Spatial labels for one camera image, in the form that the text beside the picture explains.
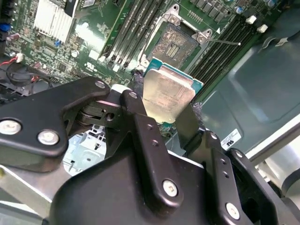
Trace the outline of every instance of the capacitor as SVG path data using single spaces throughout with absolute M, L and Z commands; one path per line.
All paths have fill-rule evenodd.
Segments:
M 16 33 L 16 34 L 11 34 L 9 35 L 6 40 L 7 41 L 16 41 L 20 38 L 20 34 Z
M 10 31 L 11 29 L 11 26 L 7 23 L 0 23 L 0 30 L 1 31 L 4 31 L 4 32 L 7 32 L 7 31 Z
M 238 6 L 234 8 L 234 11 L 236 14 L 242 14 L 244 12 L 243 8 Z
M 268 3 L 266 3 L 266 5 L 270 8 L 274 7 L 275 5 L 275 1 L 274 0 L 269 0 Z
M 77 50 L 71 51 L 71 56 L 72 56 L 73 58 L 77 58 L 77 57 L 79 56 L 79 51 L 77 51 Z

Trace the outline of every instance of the chip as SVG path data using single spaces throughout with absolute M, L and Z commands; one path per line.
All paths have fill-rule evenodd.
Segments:
M 65 72 L 67 69 L 67 66 L 65 64 L 60 63 L 58 65 L 58 70 L 60 70 L 61 72 Z

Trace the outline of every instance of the white connector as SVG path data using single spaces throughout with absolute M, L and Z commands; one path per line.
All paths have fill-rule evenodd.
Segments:
M 266 32 L 267 29 L 268 29 L 268 26 L 266 24 L 263 24 L 262 26 L 257 28 L 257 31 L 260 33 L 264 33 L 264 32 Z
M 17 59 L 15 62 L 17 62 L 17 63 L 22 62 L 24 59 L 24 55 L 22 53 L 17 53 L 16 58 Z
M 256 16 L 252 15 L 246 19 L 246 23 L 253 24 L 256 21 L 256 19 L 257 19 Z

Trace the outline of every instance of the blue connector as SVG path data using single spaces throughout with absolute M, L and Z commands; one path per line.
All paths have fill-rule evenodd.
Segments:
M 59 47 L 59 46 L 61 45 L 61 41 L 56 40 L 56 41 L 54 42 L 54 45 L 55 45 L 55 47 Z

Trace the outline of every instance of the screw hole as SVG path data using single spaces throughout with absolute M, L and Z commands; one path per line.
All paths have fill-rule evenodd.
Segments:
M 224 159 L 221 159 L 221 162 L 224 164 L 224 165 L 226 165 L 227 163 L 225 162 L 225 160 Z
M 223 175 L 224 175 L 226 178 L 229 178 L 228 173 L 226 173 L 225 171 L 223 172 Z
M 113 121 L 114 114 L 113 113 L 106 114 L 105 119 L 106 119 L 106 121 Z
M 152 145 L 157 147 L 158 146 L 158 141 L 157 140 L 152 140 Z
M 152 130 L 152 128 L 153 128 L 153 126 L 152 126 L 151 124 L 148 124 L 148 125 L 147 125 L 147 129 L 148 129 L 148 130 Z

